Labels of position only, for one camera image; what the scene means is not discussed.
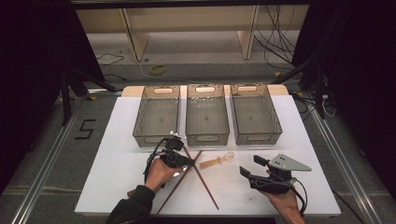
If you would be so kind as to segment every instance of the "wooden stick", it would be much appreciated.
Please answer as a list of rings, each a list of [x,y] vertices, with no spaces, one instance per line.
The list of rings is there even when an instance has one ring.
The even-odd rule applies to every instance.
[[[187,156],[191,159],[190,153],[189,153],[189,151],[187,151],[186,147],[183,146],[183,149],[184,149],[184,151],[186,152]],[[202,183],[204,184],[207,193],[209,194],[209,196],[210,196],[210,198],[212,199],[213,203],[215,204],[216,208],[219,210],[218,204],[216,203],[215,198],[213,198],[213,195],[210,193],[210,190],[209,190],[209,188],[207,187],[207,185],[206,185],[204,179],[202,178],[201,173],[199,173],[199,170],[198,170],[197,166],[196,166],[195,164],[194,164],[193,166],[194,166],[194,169],[195,169],[195,171],[197,172],[199,178],[201,179]]]
[[[198,154],[195,156],[195,160],[197,160],[199,158],[199,156],[201,156],[202,151],[199,151]],[[165,204],[168,202],[168,200],[171,198],[172,194],[175,192],[175,190],[177,189],[177,187],[180,185],[181,181],[184,179],[184,177],[186,176],[186,174],[189,172],[190,170],[190,166],[189,168],[187,168],[187,170],[184,172],[183,176],[178,180],[177,184],[174,186],[174,188],[172,189],[172,191],[169,193],[168,197],[166,198],[166,200],[163,202],[163,205],[161,206],[161,208],[158,210],[157,215],[160,214],[161,210],[163,210],[163,207],[165,206]]]

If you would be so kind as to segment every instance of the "white tabletop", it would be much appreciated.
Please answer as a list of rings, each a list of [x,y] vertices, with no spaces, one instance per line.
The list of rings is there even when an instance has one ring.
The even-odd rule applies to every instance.
[[[273,146],[237,146],[233,137],[233,123],[229,98],[226,98],[230,123],[229,143],[226,147],[188,147],[194,158],[203,150],[196,164],[215,159],[233,151],[233,161],[200,170],[219,210],[213,204],[198,174],[191,169],[172,195],[161,215],[174,216],[276,216],[277,211],[263,195],[249,187],[248,180],[239,174],[239,166],[253,175],[267,176],[267,168],[253,161],[253,155],[267,160],[283,153],[312,168],[311,172],[292,172],[305,186],[308,195],[306,215],[337,216],[341,211],[320,167],[318,158],[291,96],[272,96],[283,133]],[[139,97],[120,97],[113,109],[99,146],[91,172],[76,207],[84,215],[108,215],[127,191],[144,184],[143,171],[153,147],[139,147],[134,140],[134,123],[139,108]],[[186,99],[181,97],[179,134],[184,134]],[[174,177],[161,189],[153,202],[156,214],[181,175]],[[296,189],[304,197],[303,188]]]

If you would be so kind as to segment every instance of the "black sleeve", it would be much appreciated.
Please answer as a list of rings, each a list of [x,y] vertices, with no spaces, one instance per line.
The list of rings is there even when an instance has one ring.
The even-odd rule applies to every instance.
[[[137,186],[131,198],[119,201],[110,213],[106,224],[120,224],[127,221],[132,221],[134,224],[143,223],[151,212],[154,197],[155,193],[151,189]]]

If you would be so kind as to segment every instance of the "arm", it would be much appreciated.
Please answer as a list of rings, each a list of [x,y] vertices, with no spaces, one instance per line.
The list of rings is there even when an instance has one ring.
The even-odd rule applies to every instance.
[[[160,190],[162,184],[171,180],[175,173],[181,172],[181,168],[170,168],[161,159],[154,159],[145,186],[137,186],[129,199],[120,200],[110,213],[106,224],[118,224],[125,221],[133,221],[137,224],[146,219],[151,212],[155,193]]]
[[[304,220],[298,209],[297,198],[292,190],[286,194],[274,195],[267,192],[261,193],[268,197],[276,211],[286,220],[288,224],[304,224]]]

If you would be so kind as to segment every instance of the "person's left hand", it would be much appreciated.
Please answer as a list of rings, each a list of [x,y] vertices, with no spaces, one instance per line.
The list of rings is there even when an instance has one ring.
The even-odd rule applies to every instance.
[[[170,168],[163,160],[156,158],[152,161],[145,186],[154,192],[160,190],[161,185],[170,181],[175,173],[181,173],[181,167]]]

